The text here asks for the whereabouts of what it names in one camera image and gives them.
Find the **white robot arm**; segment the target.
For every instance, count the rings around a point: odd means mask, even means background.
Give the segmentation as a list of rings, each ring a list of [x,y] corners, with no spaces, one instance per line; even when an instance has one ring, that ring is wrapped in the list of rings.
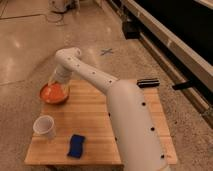
[[[51,80],[68,83],[75,72],[106,96],[123,171],[171,171],[141,89],[81,61],[77,47],[55,53],[57,67]]]

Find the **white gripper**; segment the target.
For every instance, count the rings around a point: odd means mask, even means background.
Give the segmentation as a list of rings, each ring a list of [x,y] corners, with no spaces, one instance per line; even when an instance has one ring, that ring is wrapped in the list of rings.
[[[63,92],[69,91],[69,81],[71,79],[72,72],[67,70],[62,65],[57,65],[53,74],[48,80],[48,84],[52,85],[58,83]]]

